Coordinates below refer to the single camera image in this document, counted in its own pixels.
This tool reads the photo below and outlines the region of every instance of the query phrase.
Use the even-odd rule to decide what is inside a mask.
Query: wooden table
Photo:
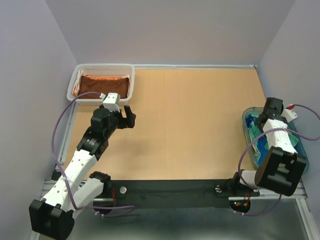
[[[117,129],[89,171],[113,180],[228,179],[246,148],[242,114],[263,106],[255,69],[137,69],[133,129]],[[78,106],[65,166],[97,106]],[[249,155],[243,169],[253,170]]]

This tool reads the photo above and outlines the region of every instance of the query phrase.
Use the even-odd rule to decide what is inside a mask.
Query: teal basket
[[[255,106],[253,106],[253,107],[250,107],[247,110],[245,110],[243,112],[243,114],[242,114],[243,131],[244,131],[246,143],[248,145],[250,144],[251,141],[250,141],[250,136],[249,136],[249,129],[248,129],[247,124],[246,124],[246,118],[249,116],[249,114],[261,114],[263,112],[263,110],[264,110],[263,107],[255,107]],[[293,121],[288,123],[288,128],[293,130],[293,131],[295,131],[295,132],[297,131]],[[295,136],[299,140],[299,142],[297,143],[297,145],[294,148],[296,149],[296,151],[298,152],[299,155],[304,156],[307,159],[307,164],[306,164],[306,167],[305,167],[304,172],[303,172],[303,174],[305,174],[309,169],[309,160],[308,160],[306,151],[304,149],[304,146],[302,145],[300,137],[297,136],[297,135],[295,135]],[[254,151],[254,149],[252,147],[249,149],[249,154],[250,154],[250,159],[251,159],[253,167],[255,169],[258,169],[258,167],[259,167],[258,166],[258,161],[257,161],[256,155],[255,155],[255,151]]]

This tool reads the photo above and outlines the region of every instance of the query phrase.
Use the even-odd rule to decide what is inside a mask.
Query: gray wall
[[[76,61],[44,0],[0,5],[0,239],[22,240],[54,167],[51,134]]]
[[[320,1],[297,0],[265,53],[258,74],[266,97],[286,104],[312,107],[320,113]],[[307,136],[320,135],[320,122],[312,114],[296,109],[297,130]],[[303,141],[310,168],[303,176],[308,204],[320,229],[320,141]]]
[[[294,0],[46,0],[79,63],[257,64]]]

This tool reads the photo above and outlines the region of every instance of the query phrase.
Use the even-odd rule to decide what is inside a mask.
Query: white basket
[[[79,70],[83,70],[86,74],[93,77],[123,77],[125,75],[130,75],[130,83],[128,89],[128,97],[120,99],[120,105],[128,104],[128,101],[132,97],[135,84],[135,67],[132,64],[103,64],[103,63],[93,63],[93,64],[79,64],[75,67],[69,87],[66,93],[66,98],[69,101],[75,99],[72,95],[72,89],[75,85],[77,75]],[[102,99],[77,99],[76,102],[80,105],[100,105]]]

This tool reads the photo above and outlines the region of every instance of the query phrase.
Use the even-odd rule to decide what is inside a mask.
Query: brown towel
[[[80,82],[79,93],[98,92],[108,95],[109,93],[117,93],[121,99],[128,97],[129,78],[125,77],[118,80],[94,79],[88,76],[82,76]],[[97,94],[88,94],[80,97],[81,99],[99,99]]]

